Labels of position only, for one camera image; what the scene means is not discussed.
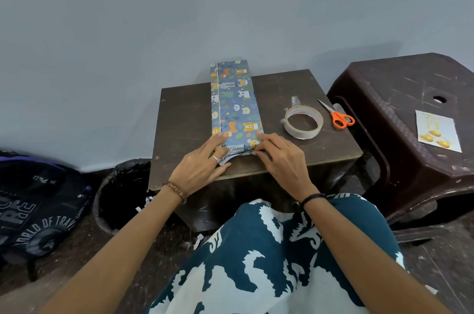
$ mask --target brown plastic stool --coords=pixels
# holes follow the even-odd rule
[[[474,208],[470,70],[440,54],[353,62],[328,98],[356,119],[354,137],[380,166],[380,178],[364,197],[389,222],[431,200],[437,210],[419,225],[448,222]],[[453,118],[463,152],[418,142],[415,110]]]

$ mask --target scissors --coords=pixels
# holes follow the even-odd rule
[[[337,111],[333,110],[331,107],[326,105],[320,99],[318,99],[318,101],[321,102],[321,104],[331,113],[332,124],[335,128],[344,129],[347,126],[352,126],[354,123],[356,123],[355,119],[353,119],[348,114],[340,113],[340,112],[337,112]]]

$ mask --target forearm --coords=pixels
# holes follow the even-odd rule
[[[305,211],[371,313],[450,313],[326,199],[309,201]]]
[[[168,186],[130,220],[39,313],[113,313],[181,198]]]

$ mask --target blue patterned wrapping paper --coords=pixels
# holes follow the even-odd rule
[[[229,152],[220,164],[249,154],[263,133],[247,60],[219,62],[210,69],[212,135],[226,132]]]

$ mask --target black wristband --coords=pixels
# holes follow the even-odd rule
[[[303,210],[303,209],[304,209],[304,205],[305,205],[306,203],[308,203],[311,199],[314,199],[314,198],[326,198],[326,195],[323,194],[323,193],[312,194],[312,195],[306,197],[306,198],[299,204],[299,208],[300,208],[301,210]]]

